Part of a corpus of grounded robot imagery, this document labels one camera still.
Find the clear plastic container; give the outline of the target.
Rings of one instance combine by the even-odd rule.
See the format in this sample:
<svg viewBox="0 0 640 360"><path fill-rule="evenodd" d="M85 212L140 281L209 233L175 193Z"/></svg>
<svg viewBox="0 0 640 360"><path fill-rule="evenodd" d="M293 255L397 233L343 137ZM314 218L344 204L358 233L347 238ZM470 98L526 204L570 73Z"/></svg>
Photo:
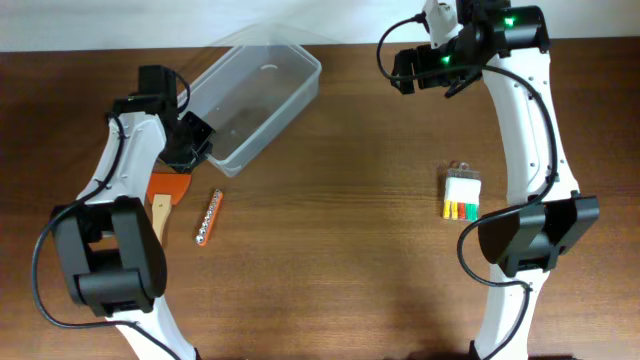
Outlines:
<svg viewBox="0 0 640 360"><path fill-rule="evenodd" d="M187 111L207 123L205 159L234 177L317 96L322 65L303 48L312 33L250 25L216 45L228 50L190 84Z"/></svg>

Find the orange socket rail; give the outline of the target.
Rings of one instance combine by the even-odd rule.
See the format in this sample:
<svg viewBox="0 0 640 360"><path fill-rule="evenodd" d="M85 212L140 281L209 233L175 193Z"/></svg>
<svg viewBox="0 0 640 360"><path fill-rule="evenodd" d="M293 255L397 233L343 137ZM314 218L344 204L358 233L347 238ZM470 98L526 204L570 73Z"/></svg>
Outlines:
<svg viewBox="0 0 640 360"><path fill-rule="evenodd" d="M198 229L198 233L195 237L195 241L197 245L199 246L207 245L211 237L211 233L213 231L218 213L220 211L223 198L224 198L223 192L220 189L216 189L212 195L211 201L209 202L209 205L205 211L201 226Z"/></svg>

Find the clear case of coloured bits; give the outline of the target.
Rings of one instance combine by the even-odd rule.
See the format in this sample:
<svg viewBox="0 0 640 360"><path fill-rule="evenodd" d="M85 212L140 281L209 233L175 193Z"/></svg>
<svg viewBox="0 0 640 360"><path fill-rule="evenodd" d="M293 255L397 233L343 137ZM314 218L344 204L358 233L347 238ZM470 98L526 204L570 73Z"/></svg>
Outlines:
<svg viewBox="0 0 640 360"><path fill-rule="evenodd" d="M442 217L475 222L479 218L480 172L466 162L452 162L445 172Z"/></svg>

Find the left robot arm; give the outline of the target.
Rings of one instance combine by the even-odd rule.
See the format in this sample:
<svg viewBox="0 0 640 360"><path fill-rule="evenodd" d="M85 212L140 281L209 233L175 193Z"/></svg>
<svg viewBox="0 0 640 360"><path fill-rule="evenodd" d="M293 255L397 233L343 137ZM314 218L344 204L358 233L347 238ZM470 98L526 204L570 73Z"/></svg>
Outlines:
<svg viewBox="0 0 640 360"><path fill-rule="evenodd" d="M117 328L140 359L200 356L169 310L166 257L144 207L157 162L189 174L210 148L211 127L187 114L191 94L177 92L184 82L165 66L140 67L137 91L106 114L109 137L94 175L73 202L54 208L35 245L53 238L72 301L97 318L87 328Z"/></svg>

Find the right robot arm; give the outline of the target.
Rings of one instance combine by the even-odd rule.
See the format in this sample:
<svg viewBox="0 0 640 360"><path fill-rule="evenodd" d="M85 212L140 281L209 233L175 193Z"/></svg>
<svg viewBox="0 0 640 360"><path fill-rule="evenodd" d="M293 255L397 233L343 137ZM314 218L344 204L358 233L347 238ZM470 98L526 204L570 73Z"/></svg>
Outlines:
<svg viewBox="0 0 640 360"><path fill-rule="evenodd" d="M489 263L488 297L472 359L524 359L536 301L559 258L595 223L598 200L581 194L566 160L550 89L542 10L508 1L428 1L414 21L426 45L398 52L387 73L404 94L442 87L455 96L483 81L499 121L507 207L479 215L447 191L446 211L468 220Z"/></svg>

